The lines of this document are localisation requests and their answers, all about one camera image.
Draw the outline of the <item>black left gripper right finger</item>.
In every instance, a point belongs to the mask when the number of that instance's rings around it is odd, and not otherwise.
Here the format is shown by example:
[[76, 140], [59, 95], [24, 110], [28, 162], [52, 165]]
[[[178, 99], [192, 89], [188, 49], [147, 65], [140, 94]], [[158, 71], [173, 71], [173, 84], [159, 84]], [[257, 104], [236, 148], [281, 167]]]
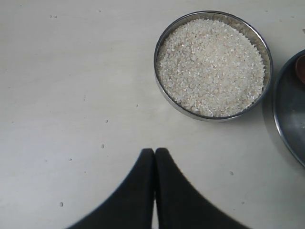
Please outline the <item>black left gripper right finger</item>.
[[155, 194], [160, 229], [245, 229], [205, 199], [166, 148], [155, 151]]

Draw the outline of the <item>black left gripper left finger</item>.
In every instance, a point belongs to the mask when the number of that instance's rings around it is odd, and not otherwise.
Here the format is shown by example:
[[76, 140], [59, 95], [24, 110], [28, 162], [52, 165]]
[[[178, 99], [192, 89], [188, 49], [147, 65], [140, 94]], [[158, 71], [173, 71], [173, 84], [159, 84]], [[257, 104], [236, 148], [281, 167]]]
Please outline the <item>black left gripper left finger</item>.
[[145, 148], [120, 186], [71, 229], [150, 229], [154, 206], [154, 152]]

